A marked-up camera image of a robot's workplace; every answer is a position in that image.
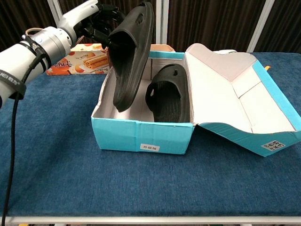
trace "table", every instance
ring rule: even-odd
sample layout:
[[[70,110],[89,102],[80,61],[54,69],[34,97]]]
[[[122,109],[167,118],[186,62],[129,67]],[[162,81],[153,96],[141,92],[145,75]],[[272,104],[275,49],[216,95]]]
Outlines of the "table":
[[[301,55],[254,53],[299,114]],[[103,75],[38,77],[16,118],[9,223],[301,223],[301,143],[260,157],[196,127],[185,155],[100,150]],[[13,101],[0,109],[0,203]]]

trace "white table frame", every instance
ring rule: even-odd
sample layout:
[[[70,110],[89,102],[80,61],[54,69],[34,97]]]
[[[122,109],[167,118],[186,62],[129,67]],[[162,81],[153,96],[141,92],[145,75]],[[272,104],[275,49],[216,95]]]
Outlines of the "white table frame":
[[[301,224],[301,217],[7,217],[7,224]]]

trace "white pole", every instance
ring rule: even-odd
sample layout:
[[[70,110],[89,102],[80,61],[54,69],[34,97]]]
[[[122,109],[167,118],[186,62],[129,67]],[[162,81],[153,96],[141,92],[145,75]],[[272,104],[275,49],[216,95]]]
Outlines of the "white pole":
[[[254,49],[257,45],[258,39],[259,39],[259,37],[262,33],[265,22],[267,21],[269,13],[270,13],[270,11],[273,7],[274,1],[275,0],[266,0],[265,1],[264,6],[263,6],[262,11],[261,11],[261,15],[260,15],[258,23],[257,23],[257,26],[256,26],[255,31],[253,33],[252,39],[249,43],[248,49],[246,50],[247,52],[250,53],[250,52],[254,51]]]
[[[162,29],[162,1],[156,1],[156,44],[161,44],[161,29]]]
[[[51,10],[52,16],[55,20],[55,24],[56,24],[56,26],[58,26],[58,23],[63,16],[62,10],[60,7],[60,3],[58,2],[58,0],[47,0],[47,1],[48,1],[50,10]]]
[[[163,16],[162,16],[162,44],[167,44],[167,28],[168,28],[168,8],[169,0],[162,0],[163,2]]]

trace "black slipper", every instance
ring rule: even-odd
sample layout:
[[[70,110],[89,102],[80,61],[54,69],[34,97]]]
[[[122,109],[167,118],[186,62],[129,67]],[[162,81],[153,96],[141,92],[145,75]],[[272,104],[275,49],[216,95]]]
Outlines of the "black slipper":
[[[135,7],[109,35],[117,47],[109,48],[109,57],[116,74],[113,103],[119,112],[134,101],[151,49],[154,11],[149,2]]]
[[[166,65],[153,78],[145,96],[155,122],[189,122],[190,102],[185,69]]]

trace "label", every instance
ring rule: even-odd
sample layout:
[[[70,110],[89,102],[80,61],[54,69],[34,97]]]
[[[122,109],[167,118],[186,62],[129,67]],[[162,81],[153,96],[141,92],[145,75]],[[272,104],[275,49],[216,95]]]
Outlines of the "label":
[[[140,149],[153,151],[153,152],[158,152],[159,149],[160,149],[160,146],[140,144]]]
[[[269,143],[266,143],[262,145],[265,149],[268,149],[269,151],[273,152],[279,148],[285,147],[285,144],[280,143],[279,141],[273,140]]]
[[[9,80],[11,83],[13,83],[15,86],[20,85],[20,82],[18,82],[16,79],[13,78],[13,76],[3,70],[0,70],[0,76],[4,79]]]
[[[69,60],[61,60],[57,62],[56,64],[52,65],[52,67],[71,67],[72,64]]]
[[[98,72],[103,72],[103,73],[107,73],[109,72],[108,68],[105,67],[105,68],[100,68],[100,69],[97,69]]]

